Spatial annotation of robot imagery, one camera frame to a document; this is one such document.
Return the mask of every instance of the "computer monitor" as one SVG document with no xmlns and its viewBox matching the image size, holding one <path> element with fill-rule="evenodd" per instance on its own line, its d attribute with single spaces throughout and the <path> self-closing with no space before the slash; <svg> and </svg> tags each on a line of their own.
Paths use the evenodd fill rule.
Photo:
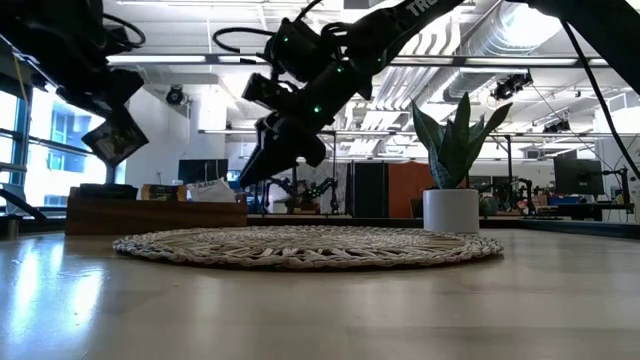
<svg viewBox="0 0 640 360">
<path fill-rule="evenodd" d="M 602 166 L 597 160 L 554 159 L 556 192 L 561 194 L 604 194 Z"/>
</svg>

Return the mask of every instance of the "security camera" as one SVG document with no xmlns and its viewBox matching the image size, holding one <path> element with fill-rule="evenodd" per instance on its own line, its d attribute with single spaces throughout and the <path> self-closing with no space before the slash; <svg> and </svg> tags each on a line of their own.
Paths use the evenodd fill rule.
<svg viewBox="0 0 640 360">
<path fill-rule="evenodd" d="M 182 92 L 182 85 L 171 85 L 166 100 L 169 105 L 184 105 L 187 102 L 187 97 Z"/>
</svg>

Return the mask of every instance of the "orange wall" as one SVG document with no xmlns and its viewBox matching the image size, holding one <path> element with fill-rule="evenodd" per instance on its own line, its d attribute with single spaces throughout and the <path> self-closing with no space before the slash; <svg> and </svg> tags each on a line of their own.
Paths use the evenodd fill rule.
<svg viewBox="0 0 640 360">
<path fill-rule="evenodd" d="M 389 164 L 389 217 L 412 218 L 410 200 L 422 198 L 422 192 L 434 185 L 427 164 Z"/>
</svg>

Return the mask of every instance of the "woven placemat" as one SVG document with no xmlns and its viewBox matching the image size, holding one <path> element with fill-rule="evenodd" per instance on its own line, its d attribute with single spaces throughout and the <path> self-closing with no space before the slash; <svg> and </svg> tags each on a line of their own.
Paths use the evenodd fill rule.
<svg viewBox="0 0 640 360">
<path fill-rule="evenodd" d="M 501 254 L 502 242 L 422 229 L 260 226 L 164 231 L 114 242 L 124 254 L 215 267 L 320 268 L 430 266 Z"/>
</svg>

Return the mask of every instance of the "white pot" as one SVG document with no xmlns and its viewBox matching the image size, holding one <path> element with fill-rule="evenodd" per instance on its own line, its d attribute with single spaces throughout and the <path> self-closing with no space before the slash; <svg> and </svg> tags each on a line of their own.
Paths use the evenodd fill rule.
<svg viewBox="0 0 640 360">
<path fill-rule="evenodd" d="M 456 233 L 480 231 L 477 190 L 427 190 L 422 193 L 422 198 L 425 230 Z"/>
</svg>

